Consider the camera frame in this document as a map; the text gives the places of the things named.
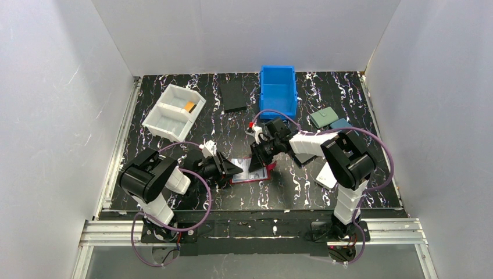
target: white enclosure panel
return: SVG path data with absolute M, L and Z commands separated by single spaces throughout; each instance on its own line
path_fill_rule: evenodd
M 144 74 L 364 70 L 399 0 L 92 0 Z
M 402 0 L 367 83 L 440 278 L 490 278 L 493 2 Z
M 70 278 L 133 77 L 90 0 L 0 4 L 0 277 Z

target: gray-green box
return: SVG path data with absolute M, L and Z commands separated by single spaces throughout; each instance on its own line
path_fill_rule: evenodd
M 335 111 L 332 108 L 325 108 L 310 115 L 310 120 L 317 128 L 330 125 L 338 119 L 339 117 L 335 114 Z

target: white plastic tray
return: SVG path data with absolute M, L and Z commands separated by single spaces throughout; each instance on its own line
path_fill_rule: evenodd
M 192 112 L 184 109 L 188 102 L 196 104 Z M 154 136 L 184 141 L 204 104 L 205 99 L 197 91 L 170 84 L 142 125 Z

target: tabletop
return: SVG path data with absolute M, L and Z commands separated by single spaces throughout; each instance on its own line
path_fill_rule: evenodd
M 159 149 L 170 144 L 167 139 L 153 137 L 149 130 L 142 126 L 147 114 L 169 84 L 196 90 L 206 99 L 205 106 L 187 135 L 186 141 L 203 144 L 213 140 L 217 142 L 218 151 L 222 151 L 228 159 L 250 157 L 249 145 L 253 142 L 253 137 L 246 135 L 245 131 L 254 115 L 259 112 L 259 79 L 259 73 L 144 76 L 121 166 L 145 148 Z M 232 81 L 241 82 L 242 94 L 245 94 L 247 99 L 247 109 L 225 113 L 219 85 Z M 340 118 L 345 118 L 353 126 L 376 133 L 357 72 L 296 73 L 296 88 L 298 110 L 295 120 L 304 130 L 316 131 L 316 127 L 309 120 L 309 115 L 317 110 L 331 107 Z M 369 137 L 365 136 L 365 141 L 378 160 L 376 173 L 368 184 L 368 187 L 374 187 L 385 181 L 388 167 L 381 147 Z M 175 146 L 163 154 L 181 161 L 189 148 L 195 147 Z M 315 181 L 325 164 L 325 158 L 316 158 L 303 167 L 296 165 L 286 154 L 279 154 L 274 159 L 277 161 L 277 166 L 271 172 L 270 180 L 224 185 L 211 181 L 212 210 L 335 208 L 337 187 L 325 189 Z M 205 191 L 182 196 L 165 188 L 163 194 L 173 210 L 203 210 L 208 203 Z M 367 194 L 363 206 L 401 207 L 393 184 L 381 191 Z M 139 208 L 134 199 L 116 186 L 110 210 L 138 211 Z

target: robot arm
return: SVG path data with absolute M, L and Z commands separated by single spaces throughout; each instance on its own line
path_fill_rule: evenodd
M 224 154 L 217 151 L 216 143 L 208 141 L 200 145 L 200 151 L 193 149 L 184 159 L 184 169 L 198 173 L 203 178 L 214 178 L 216 181 L 226 181 L 242 169 L 226 159 Z M 146 148 L 121 170 L 117 184 L 125 190 L 143 211 L 155 217 L 161 223 L 168 225 L 174 213 L 168 207 L 161 193 L 164 187 L 184 195 L 192 181 L 178 168 L 178 161 L 161 156 L 158 151 Z M 160 228 L 150 219 L 149 226 Z
M 291 131 L 280 118 L 267 122 L 266 127 L 271 138 L 251 144 L 252 163 L 249 170 L 270 164 L 274 155 L 280 152 L 291 156 L 324 156 L 340 185 L 333 214 L 333 232 L 339 237 L 352 234 L 352 216 L 358 210 L 356 219 L 359 221 L 358 203 L 377 166 L 364 140 L 355 131 L 303 135 Z
M 142 206 L 145 213 L 168 225 L 174 213 L 161 191 L 166 187 L 184 194 L 190 179 L 178 169 L 178 161 L 159 156 L 158 151 L 147 148 L 123 167 L 117 184 Z

